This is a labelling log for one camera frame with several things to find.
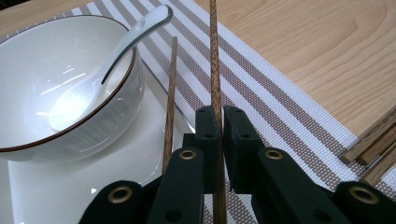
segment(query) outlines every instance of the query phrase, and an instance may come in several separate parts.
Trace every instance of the wooden table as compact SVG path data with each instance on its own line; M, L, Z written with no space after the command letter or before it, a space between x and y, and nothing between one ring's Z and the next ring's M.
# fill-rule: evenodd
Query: wooden table
M0 35L91 0L0 11ZM208 0L196 0L206 11ZM396 1L218 0L218 19L357 136L396 107Z

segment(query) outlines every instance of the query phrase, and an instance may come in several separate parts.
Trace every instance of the white plate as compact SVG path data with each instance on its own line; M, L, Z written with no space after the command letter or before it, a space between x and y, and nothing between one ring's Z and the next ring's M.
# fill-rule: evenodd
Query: white plate
M161 174L167 94L147 68L145 73L147 88L141 111L109 148L58 165L0 159L0 223L78 223L106 185L118 180L146 185ZM191 133L191 129L178 111L175 116L177 149L182 134Z

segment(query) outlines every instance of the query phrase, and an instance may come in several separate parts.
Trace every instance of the chopstick bundle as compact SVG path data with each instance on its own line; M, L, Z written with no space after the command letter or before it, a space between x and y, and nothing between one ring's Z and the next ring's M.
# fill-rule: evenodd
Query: chopstick bundle
M381 176L396 162L396 108L368 132L359 143L341 156L350 164L354 160L361 165L375 164L361 182L375 186Z
M165 140L163 144L163 174L172 156L174 110L175 110L175 88L177 67L177 37L173 37L171 71L169 74L168 102L166 108Z
M216 120L219 125L219 132L222 135L222 115L221 115L221 90L219 75L219 41L218 41L218 19L216 11L216 0L210 0L210 84L211 84L211 104L215 110ZM216 224L227 223L227 208L225 202L225 176L224 159L219 162L219 190L213 194L213 221Z

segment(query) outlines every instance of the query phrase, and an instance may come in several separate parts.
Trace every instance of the white bowl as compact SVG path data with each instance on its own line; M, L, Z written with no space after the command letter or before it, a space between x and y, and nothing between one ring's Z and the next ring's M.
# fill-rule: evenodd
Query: white bowl
M75 161L116 141L133 122L144 94L137 49L116 66L108 95L85 118L56 132L49 112L65 90L99 69L127 31L108 18L78 16L40 24L1 44L0 157Z

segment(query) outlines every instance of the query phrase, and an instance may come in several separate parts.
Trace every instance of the striped placemat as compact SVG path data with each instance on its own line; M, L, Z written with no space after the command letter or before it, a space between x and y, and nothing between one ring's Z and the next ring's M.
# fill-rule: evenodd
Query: striped placemat
M210 40L209 15L192 0L100 0L49 20L101 15L131 27L161 4L174 10L174 18L138 47L167 87L172 37L178 37L176 103L194 127L194 111L210 105ZM18 32L0 37L0 42ZM221 24L219 47L223 104L244 109L265 145L286 150L326 189L334 190L341 181L357 180L365 172L356 162L344 165L338 159L358 138ZM396 169L391 168L376 187L395 201ZM256 223L248 196L228 192L227 205L229 223ZM212 223L211 197L205 197L205 223Z

